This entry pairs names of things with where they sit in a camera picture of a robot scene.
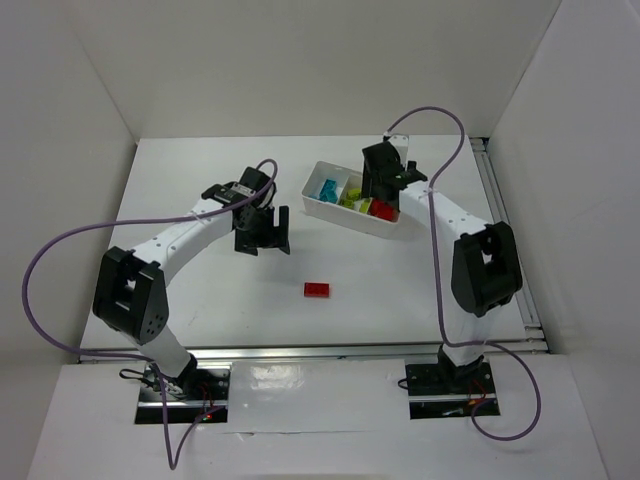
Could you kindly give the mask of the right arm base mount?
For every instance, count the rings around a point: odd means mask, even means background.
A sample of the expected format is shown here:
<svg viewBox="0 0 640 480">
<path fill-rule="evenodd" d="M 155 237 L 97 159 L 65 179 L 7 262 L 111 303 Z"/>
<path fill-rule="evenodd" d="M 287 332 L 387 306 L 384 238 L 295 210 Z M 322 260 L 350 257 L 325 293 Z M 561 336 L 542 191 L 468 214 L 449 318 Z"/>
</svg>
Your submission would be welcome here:
<svg viewBox="0 0 640 480">
<path fill-rule="evenodd" d="M 408 363 L 396 384 L 407 393 L 411 420 L 465 418 L 474 409 L 478 417 L 501 414 L 493 372 L 485 359 L 456 379 L 438 363 Z"/>
</svg>

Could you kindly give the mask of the small green lego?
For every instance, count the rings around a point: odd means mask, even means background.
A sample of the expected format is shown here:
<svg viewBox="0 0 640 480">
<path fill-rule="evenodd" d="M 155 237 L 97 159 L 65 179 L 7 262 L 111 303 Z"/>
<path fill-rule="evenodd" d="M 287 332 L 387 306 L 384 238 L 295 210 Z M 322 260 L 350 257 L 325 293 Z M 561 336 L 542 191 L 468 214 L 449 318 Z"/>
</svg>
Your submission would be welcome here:
<svg viewBox="0 0 640 480">
<path fill-rule="evenodd" d="M 359 213 L 368 215 L 369 214 L 369 210 L 370 210 L 370 206 L 372 203 L 372 199 L 371 198 L 365 198 L 365 199 L 361 199 L 358 203 L 357 203 L 357 211 Z"/>
</svg>

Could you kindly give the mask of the red arch lego brick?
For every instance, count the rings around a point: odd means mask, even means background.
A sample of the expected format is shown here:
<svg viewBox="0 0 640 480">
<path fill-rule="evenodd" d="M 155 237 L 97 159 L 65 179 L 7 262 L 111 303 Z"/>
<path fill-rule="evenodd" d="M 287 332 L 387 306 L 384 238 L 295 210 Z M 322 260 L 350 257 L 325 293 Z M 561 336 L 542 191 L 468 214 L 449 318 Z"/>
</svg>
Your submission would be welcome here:
<svg viewBox="0 0 640 480">
<path fill-rule="evenodd" d="M 396 222 L 398 218 L 398 212 L 391 205 L 378 199 L 371 201 L 368 213 L 387 222 Z"/>
</svg>

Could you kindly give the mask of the cyan long lego upturned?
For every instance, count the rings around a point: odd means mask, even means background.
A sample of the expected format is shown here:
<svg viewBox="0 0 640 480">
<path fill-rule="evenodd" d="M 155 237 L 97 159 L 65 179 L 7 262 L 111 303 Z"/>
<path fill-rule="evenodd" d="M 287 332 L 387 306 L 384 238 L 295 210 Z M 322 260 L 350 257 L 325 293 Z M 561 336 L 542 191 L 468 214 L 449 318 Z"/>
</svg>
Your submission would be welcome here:
<svg viewBox="0 0 640 480">
<path fill-rule="evenodd" d="M 320 190 L 320 193 L 322 191 L 325 191 L 325 190 L 334 190 L 336 192 L 336 185 L 337 185 L 337 182 L 335 180 L 327 179 L 324 182 L 324 184 L 323 184 L 323 186 L 322 186 L 322 188 Z"/>
</svg>

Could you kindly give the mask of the green long lego brick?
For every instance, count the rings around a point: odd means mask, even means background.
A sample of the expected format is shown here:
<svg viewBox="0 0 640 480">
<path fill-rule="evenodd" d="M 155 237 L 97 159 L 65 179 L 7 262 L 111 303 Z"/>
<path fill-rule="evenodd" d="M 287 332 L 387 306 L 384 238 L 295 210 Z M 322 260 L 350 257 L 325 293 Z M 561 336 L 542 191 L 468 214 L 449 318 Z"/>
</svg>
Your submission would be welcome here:
<svg viewBox="0 0 640 480">
<path fill-rule="evenodd" d="M 355 207 L 355 200 L 344 198 L 339 201 L 339 205 L 344 208 L 353 210 Z"/>
</svg>

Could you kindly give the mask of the cyan curved lego brick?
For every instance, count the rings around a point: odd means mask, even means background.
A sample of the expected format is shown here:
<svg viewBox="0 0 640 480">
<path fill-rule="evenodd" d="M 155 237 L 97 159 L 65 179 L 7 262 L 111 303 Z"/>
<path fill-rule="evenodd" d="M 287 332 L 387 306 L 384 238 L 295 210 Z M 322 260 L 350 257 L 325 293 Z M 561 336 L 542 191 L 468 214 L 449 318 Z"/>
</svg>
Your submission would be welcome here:
<svg viewBox="0 0 640 480">
<path fill-rule="evenodd" d="M 319 200 L 325 203 L 337 204 L 338 196 L 334 190 L 325 190 L 319 194 Z"/>
</svg>

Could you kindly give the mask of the red long lego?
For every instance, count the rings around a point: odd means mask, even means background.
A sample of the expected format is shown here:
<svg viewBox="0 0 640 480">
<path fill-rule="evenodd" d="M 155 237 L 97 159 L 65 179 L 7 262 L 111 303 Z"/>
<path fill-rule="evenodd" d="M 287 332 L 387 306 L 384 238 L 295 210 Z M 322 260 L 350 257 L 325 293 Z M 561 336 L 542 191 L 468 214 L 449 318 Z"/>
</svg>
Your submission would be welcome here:
<svg viewBox="0 0 640 480">
<path fill-rule="evenodd" d="M 305 282 L 303 295 L 305 298 L 329 298 L 331 286 L 329 283 Z"/>
</svg>

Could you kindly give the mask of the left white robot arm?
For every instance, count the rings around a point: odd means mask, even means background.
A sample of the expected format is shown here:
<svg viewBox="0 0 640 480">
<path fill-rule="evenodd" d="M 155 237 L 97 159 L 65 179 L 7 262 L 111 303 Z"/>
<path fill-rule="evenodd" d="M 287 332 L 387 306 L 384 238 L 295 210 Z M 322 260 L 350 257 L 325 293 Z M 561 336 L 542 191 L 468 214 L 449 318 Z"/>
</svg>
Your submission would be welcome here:
<svg viewBox="0 0 640 480">
<path fill-rule="evenodd" d="M 150 358 L 173 385 L 188 391 L 202 381 L 196 358 L 168 326 L 167 288 L 177 273 L 214 241 L 234 236 L 238 253 L 289 253 L 289 208 L 274 207 L 274 176 L 248 167 L 236 182 L 205 190 L 185 221 L 175 221 L 131 249 L 102 257 L 92 311 Z"/>
</svg>

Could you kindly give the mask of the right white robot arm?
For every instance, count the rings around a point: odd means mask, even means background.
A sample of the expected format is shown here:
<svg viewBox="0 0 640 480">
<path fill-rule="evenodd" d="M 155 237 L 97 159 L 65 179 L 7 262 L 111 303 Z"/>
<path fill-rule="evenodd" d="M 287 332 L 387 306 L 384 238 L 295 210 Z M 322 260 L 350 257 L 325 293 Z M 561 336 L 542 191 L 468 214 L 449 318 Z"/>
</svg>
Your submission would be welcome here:
<svg viewBox="0 0 640 480">
<path fill-rule="evenodd" d="M 394 138 L 363 149 L 362 193 L 427 228 L 443 345 L 453 376 L 478 367 L 502 310 L 523 285 L 511 227 L 489 223 L 440 193 Z"/>
</svg>

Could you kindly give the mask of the white three-compartment tray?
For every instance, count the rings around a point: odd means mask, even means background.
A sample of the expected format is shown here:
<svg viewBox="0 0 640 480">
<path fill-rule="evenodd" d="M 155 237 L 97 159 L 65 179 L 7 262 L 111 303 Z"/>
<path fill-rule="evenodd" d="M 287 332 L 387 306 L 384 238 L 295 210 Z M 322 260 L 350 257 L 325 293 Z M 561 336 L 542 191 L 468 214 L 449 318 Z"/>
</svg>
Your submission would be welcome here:
<svg viewBox="0 0 640 480">
<path fill-rule="evenodd" d="M 362 174 L 318 161 L 301 195 L 307 215 L 360 233 L 390 239 L 399 227 L 398 213 L 362 195 Z"/>
</svg>

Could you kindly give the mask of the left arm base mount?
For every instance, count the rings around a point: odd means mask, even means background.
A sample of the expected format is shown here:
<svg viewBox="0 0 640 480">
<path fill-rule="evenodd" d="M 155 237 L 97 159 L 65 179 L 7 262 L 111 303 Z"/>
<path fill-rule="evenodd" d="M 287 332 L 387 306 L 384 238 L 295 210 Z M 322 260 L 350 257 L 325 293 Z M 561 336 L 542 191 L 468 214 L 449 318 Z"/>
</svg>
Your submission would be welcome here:
<svg viewBox="0 0 640 480">
<path fill-rule="evenodd" d="M 134 423 L 160 425 L 163 423 L 160 383 L 149 366 L 143 370 L 123 368 L 119 377 L 139 384 Z M 166 382 L 169 424 L 190 424 L 203 415 L 202 423 L 222 424 L 228 420 L 228 399 L 231 366 L 213 364 L 200 368 L 194 387 L 185 391 Z"/>
</svg>

